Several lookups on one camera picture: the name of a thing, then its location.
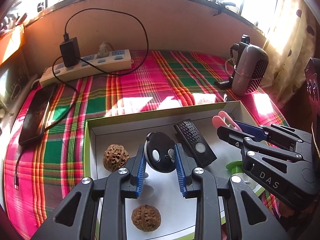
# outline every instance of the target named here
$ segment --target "wall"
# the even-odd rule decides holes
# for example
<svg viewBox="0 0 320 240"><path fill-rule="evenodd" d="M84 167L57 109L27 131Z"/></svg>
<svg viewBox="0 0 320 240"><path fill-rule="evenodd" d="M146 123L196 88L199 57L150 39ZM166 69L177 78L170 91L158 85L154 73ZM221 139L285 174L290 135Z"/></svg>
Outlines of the wall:
<svg viewBox="0 0 320 240"><path fill-rule="evenodd" d="M41 74L59 57L64 25L77 11L100 7L130 13L145 25L150 49L201 52L229 58L230 47L242 34L262 47L263 35L239 20L188 0L85 0L46 14L25 28L24 54L30 73ZM96 54L108 41L114 49L145 49L143 30L133 18L105 11L86 11L68 24L77 37L81 56Z"/></svg>

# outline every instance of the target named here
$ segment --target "blue gripper pad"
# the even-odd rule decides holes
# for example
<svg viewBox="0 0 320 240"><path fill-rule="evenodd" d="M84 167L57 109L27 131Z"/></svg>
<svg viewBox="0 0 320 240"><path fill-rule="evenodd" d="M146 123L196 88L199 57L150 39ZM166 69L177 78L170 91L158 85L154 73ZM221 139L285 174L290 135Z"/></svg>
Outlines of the blue gripper pad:
<svg viewBox="0 0 320 240"><path fill-rule="evenodd" d="M174 164L176 165L180 192L182 193L182 196L185 197L186 193L187 193L186 174L185 174L183 166L182 166L182 161L181 161L181 157L180 157L177 145L174 146L174 151L176 154Z"/></svg>
<svg viewBox="0 0 320 240"><path fill-rule="evenodd" d="M136 189L136 195L137 197L140 196L143 188L143 182L144 182L144 175L146 173L146 166L147 166L147 159L142 154L142 158L140 160L138 175L137 175L137 189Z"/></svg>
<svg viewBox="0 0 320 240"><path fill-rule="evenodd" d="M235 121L235 123L239 125L244 133L253 135L256 138L257 142L267 140L267 135L263 131L263 128L238 121Z"/></svg>

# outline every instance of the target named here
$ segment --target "smartphone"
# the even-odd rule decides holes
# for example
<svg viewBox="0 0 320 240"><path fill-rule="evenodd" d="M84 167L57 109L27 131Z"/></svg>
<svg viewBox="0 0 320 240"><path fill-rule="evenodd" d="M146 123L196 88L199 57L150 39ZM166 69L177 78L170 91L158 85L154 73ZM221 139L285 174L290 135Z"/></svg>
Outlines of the smartphone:
<svg viewBox="0 0 320 240"><path fill-rule="evenodd" d="M51 84L35 93L22 124L19 137L21 146L27 146L42 139L56 90L57 84Z"/></svg>

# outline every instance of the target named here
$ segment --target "plaid blanket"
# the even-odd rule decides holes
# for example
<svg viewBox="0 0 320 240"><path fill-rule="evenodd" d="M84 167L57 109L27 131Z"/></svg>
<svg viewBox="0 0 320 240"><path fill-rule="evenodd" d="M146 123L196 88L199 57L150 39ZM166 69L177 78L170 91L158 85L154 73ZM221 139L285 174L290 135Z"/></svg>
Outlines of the plaid blanket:
<svg viewBox="0 0 320 240"><path fill-rule="evenodd" d="M133 67L142 61L144 53L131 53ZM102 74L71 81L70 84L79 91L75 107L61 123L45 133L41 143L25 149L18 169L20 190L15 190L13 176L18 158L18 138L35 93L32 91L12 129L4 164L5 204L17 231L25 239L30 239L83 177L86 119L241 100L257 124L287 125L262 90L237 97L231 90L221 91L215 87L215 80L228 78L223 70L224 63L223 58L199 53L151 51L143 66L129 75ZM73 90L63 84L59 86L48 124L70 107L74 96ZM266 201L266 205L272 210L271 201Z"/></svg>

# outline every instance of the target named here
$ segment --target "power adapter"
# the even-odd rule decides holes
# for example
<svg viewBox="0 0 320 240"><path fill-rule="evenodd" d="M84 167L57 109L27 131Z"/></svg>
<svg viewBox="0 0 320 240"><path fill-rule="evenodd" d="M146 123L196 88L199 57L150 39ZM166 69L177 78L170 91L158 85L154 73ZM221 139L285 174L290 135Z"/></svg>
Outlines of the power adapter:
<svg viewBox="0 0 320 240"><path fill-rule="evenodd" d="M69 34L63 35L64 41L60 44L60 51L63 58L64 65L71 67L78 64L80 58L80 50L77 37L69 38Z"/></svg>

